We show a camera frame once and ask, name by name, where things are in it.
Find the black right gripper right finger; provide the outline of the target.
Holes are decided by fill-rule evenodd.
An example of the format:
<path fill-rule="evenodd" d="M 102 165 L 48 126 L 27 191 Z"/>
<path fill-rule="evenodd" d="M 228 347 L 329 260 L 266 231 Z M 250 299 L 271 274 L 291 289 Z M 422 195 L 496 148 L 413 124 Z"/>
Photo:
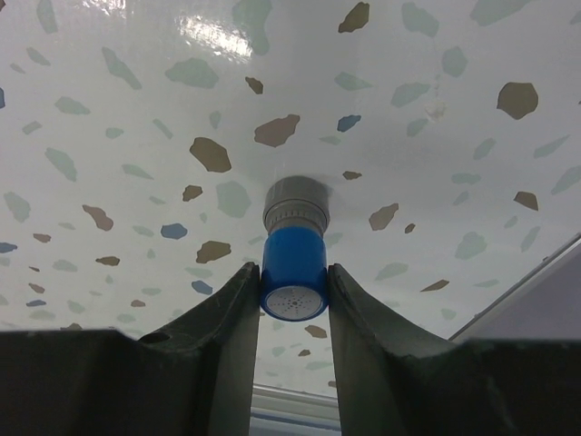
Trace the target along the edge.
<path fill-rule="evenodd" d="M 328 270 L 330 337 L 345 435 L 577 435 L 577 341 L 455 344 Z"/>

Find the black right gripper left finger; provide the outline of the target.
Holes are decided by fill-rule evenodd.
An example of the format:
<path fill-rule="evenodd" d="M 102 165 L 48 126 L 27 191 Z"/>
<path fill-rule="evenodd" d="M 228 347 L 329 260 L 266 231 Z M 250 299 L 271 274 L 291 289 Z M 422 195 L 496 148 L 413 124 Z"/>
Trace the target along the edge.
<path fill-rule="evenodd" d="M 245 435 L 260 272 L 132 339 L 114 329 L 3 332 L 4 435 Z"/>

